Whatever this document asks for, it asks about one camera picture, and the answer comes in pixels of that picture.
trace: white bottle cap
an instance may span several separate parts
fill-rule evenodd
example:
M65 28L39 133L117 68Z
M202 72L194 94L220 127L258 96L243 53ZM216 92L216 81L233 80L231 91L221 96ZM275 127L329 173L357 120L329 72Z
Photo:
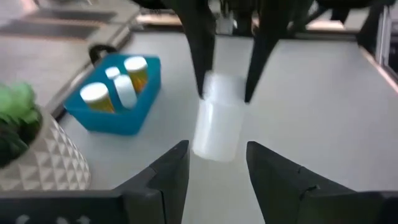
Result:
M125 108L131 109L137 102L137 95L131 83L130 76L119 75L114 80L120 102Z
M108 77L108 79L112 80L116 78L118 75L120 75L120 71L117 67L110 67L105 70L105 74Z
M130 57L124 61L127 71L136 72L147 68L148 64L143 57Z
M86 103L96 102L108 95L108 88L104 83L95 82L84 86L80 90L80 96Z

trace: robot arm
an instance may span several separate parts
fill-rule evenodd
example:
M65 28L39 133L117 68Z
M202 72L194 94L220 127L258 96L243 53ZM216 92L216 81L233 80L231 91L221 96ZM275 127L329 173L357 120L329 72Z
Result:
M208 0L161 1L167 8L172 9L181 20L191 50L198 94L202 97L205 73L213 68L215 46L216 22L208 6ZM279 39L286 34L287 25L298 0L260 1L262 1L258 6L260 7L260 25L254 39L246 82L246 103L249 103L252 98L271 52Z

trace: artificial plant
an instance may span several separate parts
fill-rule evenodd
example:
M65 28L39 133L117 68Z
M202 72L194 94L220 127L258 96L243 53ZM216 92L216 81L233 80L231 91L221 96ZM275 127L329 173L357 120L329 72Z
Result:
M39 132L41 115L34 101L30 85L0 84L0 167L23 154Z

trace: blue bin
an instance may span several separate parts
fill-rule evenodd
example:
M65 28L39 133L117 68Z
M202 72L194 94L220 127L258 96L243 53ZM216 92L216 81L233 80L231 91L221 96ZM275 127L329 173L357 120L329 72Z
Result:
M109 67L118 67L121 73L127 74L123 63L125 59L132 56L142 56L147 60L148 82L144 90L137 95L136 105L133 109L127 110L123 108L113 81L107 78L105 70ZM93 82L101 82L108 87L116 113L91 110L83 101L80 96L81 88ZM65 102L65 108L89 131L122 135L137 134L156 99L160 84L160 60L158 57L108 54L96 64L92 74L69 96Z

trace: white table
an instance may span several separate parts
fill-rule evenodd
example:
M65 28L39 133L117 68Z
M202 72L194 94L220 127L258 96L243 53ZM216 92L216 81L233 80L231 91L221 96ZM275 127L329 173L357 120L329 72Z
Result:
M252 41L219 37L215 70L246 75ZM111 189L181 139L191 140L198 97L185 37L139 34L125 50L156 54L162 90L141 132L87 132L62 126L87 158L92 189ZM237 158L222 164L192 154L184 224L264 223L249 180L247 141L354 190L398 190L398 97L355 43L283 41L248 108Z

